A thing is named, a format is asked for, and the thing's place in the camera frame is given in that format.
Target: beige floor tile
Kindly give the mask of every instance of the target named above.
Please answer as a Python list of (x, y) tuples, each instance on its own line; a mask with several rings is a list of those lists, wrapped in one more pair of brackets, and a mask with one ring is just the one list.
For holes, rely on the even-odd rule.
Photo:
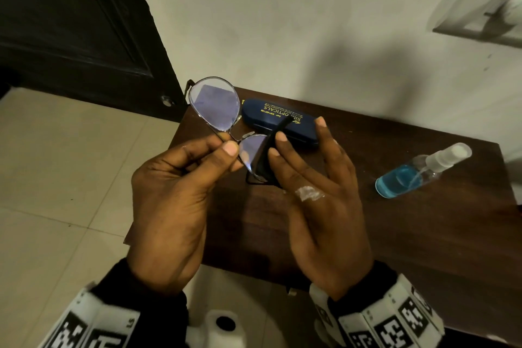
[(76, 293), (92, 281), (99, 282), (127, 250), (121, 237), (87, 230), (23, 347), (36, 347)]
[(201, 266), (184, 289), (191, 325), (200, 325), (207, 311), (226, 309), (238, 314), (248, 348), (260, 348), (271, 283)]
[(146, 120), (11, 90), (0, 101), (0, 206), (88, 226)]
[(132, 223), (131, 177), (145, 161), (169, 148), (179, 124), (149, 117), (90, 228), (125, 236)]
[(22, 344), (85, 230), (0, 208), (0, 345), (3, 348)]
[(273, 285), (267, 310), (263, 348), (326, 347), (315, 334), (319, 317), (307, 292), (289, 297), (284, 286)]

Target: spray bottle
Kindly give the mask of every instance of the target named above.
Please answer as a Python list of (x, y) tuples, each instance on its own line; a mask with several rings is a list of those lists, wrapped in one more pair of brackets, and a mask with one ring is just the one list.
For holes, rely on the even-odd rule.
[(384, 198), (394, 198), (437, 180), (443, 171), (470, 156), (471, 148), (465, 143), (455, 143), (431, 155), (419, 155), (382, 175), (375, 181), (375, 189)]

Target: wall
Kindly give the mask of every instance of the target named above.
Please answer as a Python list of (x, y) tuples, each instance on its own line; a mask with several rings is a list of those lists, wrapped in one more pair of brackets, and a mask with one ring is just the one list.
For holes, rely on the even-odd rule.
[(498, 142), (520, 181), (522, 51), (431, 33), (439, 1), (147, 0), (180, 83), (218, 75)]

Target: black door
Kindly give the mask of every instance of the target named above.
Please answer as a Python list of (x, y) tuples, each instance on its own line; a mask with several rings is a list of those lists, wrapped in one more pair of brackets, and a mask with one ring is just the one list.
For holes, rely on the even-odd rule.
[(0, 0), (0, 81), (168, 120), (186, 108), (145, 0)]

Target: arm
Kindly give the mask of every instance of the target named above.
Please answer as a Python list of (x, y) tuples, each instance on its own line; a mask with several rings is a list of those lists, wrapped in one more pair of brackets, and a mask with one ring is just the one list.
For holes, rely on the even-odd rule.
[(76, 296), (40, 346), (184, 346), (182, 289), (203, 257), (207, 195), (221, 176), (241, 167), (237, 155), (235, 142), (211, 135), (138, 168), (127, 258)]
[(404, 275), (374, 260), (355, 167), (322, 117), (316, 132), (328, 176), (308, 166), (283, 132), (268, 157), (290, 203), (290, 247), (313, 282), (325, 329), (342, 346), (434, 348), (442, 320)]

